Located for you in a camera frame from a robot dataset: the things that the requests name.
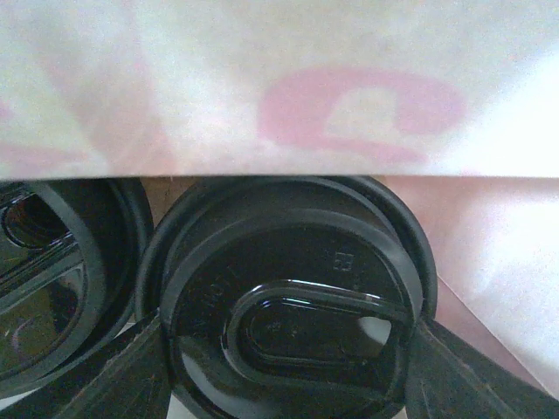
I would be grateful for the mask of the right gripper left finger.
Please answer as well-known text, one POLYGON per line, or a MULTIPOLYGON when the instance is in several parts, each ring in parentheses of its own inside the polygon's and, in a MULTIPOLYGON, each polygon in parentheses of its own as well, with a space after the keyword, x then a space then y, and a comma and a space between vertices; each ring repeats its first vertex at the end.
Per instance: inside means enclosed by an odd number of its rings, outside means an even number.
POLYGON ((162 324, 153 312, 2 418, 165 418, 170 402, 162 324))

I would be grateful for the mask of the pink cakes paper bag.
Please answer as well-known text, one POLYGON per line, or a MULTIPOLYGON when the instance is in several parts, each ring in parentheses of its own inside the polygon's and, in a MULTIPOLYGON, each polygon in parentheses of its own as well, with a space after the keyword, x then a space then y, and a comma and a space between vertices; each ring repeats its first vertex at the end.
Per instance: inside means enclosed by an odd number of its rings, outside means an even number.
POLYGON ((1 176, 365 174, 558 391, 555 1, 4 1, 1 176))

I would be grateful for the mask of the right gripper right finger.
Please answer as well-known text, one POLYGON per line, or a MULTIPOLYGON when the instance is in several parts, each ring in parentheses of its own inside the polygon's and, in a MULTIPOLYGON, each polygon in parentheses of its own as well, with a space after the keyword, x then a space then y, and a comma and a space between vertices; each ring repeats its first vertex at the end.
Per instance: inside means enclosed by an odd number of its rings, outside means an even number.
POLYGON ((558 400, 429 320, 411 339, 405 409, 409 418, 557 418, 558 400))

